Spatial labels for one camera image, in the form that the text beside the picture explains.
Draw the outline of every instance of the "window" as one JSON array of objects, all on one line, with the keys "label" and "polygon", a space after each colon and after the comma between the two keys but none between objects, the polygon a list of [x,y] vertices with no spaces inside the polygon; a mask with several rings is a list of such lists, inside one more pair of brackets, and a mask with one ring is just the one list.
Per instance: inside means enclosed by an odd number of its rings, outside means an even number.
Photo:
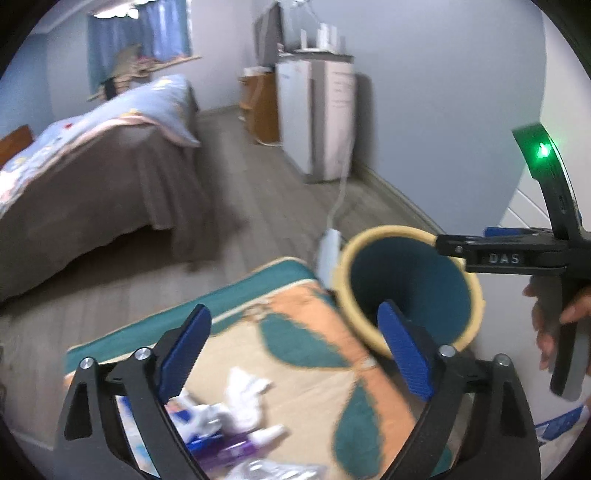
[{"label": "window", "polygon": [[108,78],[190,57],[189,7],[187,0],[135,0],[90,15],[91,91]]}]

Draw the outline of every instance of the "yellow trash can rim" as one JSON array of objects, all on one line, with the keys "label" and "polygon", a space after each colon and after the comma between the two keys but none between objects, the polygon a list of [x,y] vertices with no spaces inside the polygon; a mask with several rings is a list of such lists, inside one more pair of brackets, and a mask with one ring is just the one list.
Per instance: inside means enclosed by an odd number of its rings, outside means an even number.
[{"label": "yellow trash can rim", "polygon": [[[393,236],[411,238],[435,247],[435,235],[410,226],[383,225],[365,230],[353,237],[345,246],[341,253],[339,265],[335,269],[333,282],[340,308],[355,332],[373,350],[390,358],[392,358],[392,353],[386,344],[386,340],[384,340],[378,328],[365,317],[355,300],[349,272],[357,254],[364,247],[376,240]],[[462,351],[474,340],[480,329],[482,316],[484,315],[485,301],[476,274],[466,272],[464,270],[464,262],[461,259],[455,257],[449,258],[460,272],[462,272],[470,292],[470,318],[462,334],[452,343],[456,350]]]}]

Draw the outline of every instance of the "white bottle cap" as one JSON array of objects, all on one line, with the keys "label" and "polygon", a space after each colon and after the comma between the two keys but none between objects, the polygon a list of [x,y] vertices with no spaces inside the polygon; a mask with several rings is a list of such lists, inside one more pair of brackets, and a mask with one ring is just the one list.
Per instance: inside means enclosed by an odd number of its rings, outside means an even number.
[{"label": "white bottle cap", "polygon": [[248,434],[248,439],[258,448],[269,445],[281,435],[287,432],[284,425],[273,425],[267,429],[255,430]]}]

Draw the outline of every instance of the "white power strip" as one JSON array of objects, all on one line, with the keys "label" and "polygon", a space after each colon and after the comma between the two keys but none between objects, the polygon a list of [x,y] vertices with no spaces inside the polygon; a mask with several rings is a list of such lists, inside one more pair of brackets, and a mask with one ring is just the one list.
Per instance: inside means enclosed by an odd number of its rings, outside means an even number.
[{"label": "white power strip", "polygon": [[316,262],[316,277],[326,290],[333,289],[333,274],[339,263],[339,253],[340,232],[330,228],[320,240],[318,261]]}]

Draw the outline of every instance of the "purple bottle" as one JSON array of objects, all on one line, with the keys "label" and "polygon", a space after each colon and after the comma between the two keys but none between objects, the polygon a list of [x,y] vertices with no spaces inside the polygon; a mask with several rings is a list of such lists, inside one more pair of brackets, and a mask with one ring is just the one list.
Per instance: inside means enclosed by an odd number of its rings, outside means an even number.
[{"label": "purple bottle", "polygon": [[215,471],[255,456],[285,432],[283,425],[275,425],[252,433],[241,433],[225,439],[221,445],[212,445],[196,452],[194,458],[206,472]]}]

